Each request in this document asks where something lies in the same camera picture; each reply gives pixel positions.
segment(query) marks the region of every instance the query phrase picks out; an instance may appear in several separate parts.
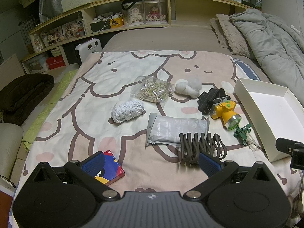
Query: clear plastic bag of rope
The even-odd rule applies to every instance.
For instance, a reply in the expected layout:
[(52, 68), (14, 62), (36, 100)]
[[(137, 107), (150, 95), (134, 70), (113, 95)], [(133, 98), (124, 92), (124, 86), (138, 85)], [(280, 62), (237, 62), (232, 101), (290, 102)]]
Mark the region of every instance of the clear plastic bag of rope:
[(173, 84), (153, 76), (139, 76), (135, 81), (138, 84), (132, 88), (130, 96), (143, 101), (163, 103), (174, 92)]

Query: small white basket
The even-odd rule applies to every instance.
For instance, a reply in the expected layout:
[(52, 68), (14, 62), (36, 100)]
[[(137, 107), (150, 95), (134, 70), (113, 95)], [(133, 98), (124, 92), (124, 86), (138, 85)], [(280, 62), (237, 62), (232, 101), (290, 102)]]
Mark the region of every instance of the small white basket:
[(52, 49), (51, 49), (51, 53), (52, 53), (52, 55), (53, 55), (54, 57), (55, 57), (55, 56), (61, 55), (61, 52), (60, 52), (60, 50), (59, 50), (59, 47), (52, 48)]

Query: comforter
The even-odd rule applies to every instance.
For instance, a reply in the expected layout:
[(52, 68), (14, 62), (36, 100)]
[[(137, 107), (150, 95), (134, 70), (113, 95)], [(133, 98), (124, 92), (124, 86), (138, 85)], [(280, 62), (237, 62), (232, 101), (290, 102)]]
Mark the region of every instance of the comforter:
[(304, 106), (304, 37), (281, 18), (247, 9), (230, 16), (274, 84), (288, 87)]
[[(25, 161), (16, 195), (37, 163), (47, 161), (51, 166), (63, 166), (67, 161), (84, 160), (97, 151), (111, 150), (126, 175), (110, 185), (121, 195), (124, 191), (180, 191), (184, 192), (206, 180), (198, 167), (181, 161), (179, 146), (155, 144), (145, 146), (149, 114), (179, 118), (202, 117), (197, 100), (174, 93), (165, 105), (144, 102), (145, 112), (129, 121), (115, 124), (111, 110), (130, 100), (130, 91), (140, 85), (138, 76), (154, 76), (176, 84), (196, 75), (203, 83), (201, 92), (210, 88), (224, 88), (233, 100), (237, 78), (259, 80), (257, 74), (244, 62), (206, 51), (132, 51), (92, 53), (82, 64), (70, 85), (46, 118), (32, 144)], [(237, 102), (240, 126), (249, 123), (248, 115)], [(285, 191), (299, 219), (301, 200), (301, 172), (290, 169), (290, 157), (269, 163), (263, 149), (244, 147), (227, 131), (221, 119), (210, 119), (209, 132), (220, 134), (228, 149), (225, 160), (241, 166), (252, 166), (264, 161)], [(254, 129), (251, 135), (257, 141)], [(12, 217), (13, 227), (17, 227)]]

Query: silver bolt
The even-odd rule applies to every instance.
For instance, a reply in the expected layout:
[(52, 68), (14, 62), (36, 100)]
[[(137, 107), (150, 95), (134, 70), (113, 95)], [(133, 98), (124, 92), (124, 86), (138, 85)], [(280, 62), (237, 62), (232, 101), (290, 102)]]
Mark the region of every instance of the silver bolt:
[(102, 192), (102, 195), (106, 198), (114, 198), (115, 196), (117, 196), (117, 192), (115, 190), (109, 189), (109, 190), (105, 190)]
[(186, 193), (186, 196), (188, 196), (191, 199), (199, 198), (202, 194), (197, 190), (190, 190)]

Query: green bottle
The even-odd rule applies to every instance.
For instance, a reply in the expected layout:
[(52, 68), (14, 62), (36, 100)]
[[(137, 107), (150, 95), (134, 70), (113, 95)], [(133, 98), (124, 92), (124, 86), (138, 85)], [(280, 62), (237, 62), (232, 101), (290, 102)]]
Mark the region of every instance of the green bottle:
[(255, 0), (255, 7), (262, 8), (262, 0)]

